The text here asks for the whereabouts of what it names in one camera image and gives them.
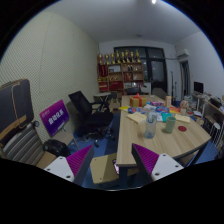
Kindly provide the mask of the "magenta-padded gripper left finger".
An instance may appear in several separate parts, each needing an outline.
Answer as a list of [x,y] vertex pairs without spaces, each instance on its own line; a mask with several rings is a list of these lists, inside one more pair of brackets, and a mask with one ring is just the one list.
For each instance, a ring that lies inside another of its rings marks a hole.
[[68,157],[59,156],[45,171],[81,186],[94,156],[94,146],[89,145]]

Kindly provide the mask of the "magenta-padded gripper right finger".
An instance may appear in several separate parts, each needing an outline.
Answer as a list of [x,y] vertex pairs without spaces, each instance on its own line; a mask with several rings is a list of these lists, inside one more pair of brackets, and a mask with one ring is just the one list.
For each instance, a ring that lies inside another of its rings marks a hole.
[[157,154],[135,143],[132,144],[132,155],[139,168],[144,185],[183,169],[183,166],[168,154]]

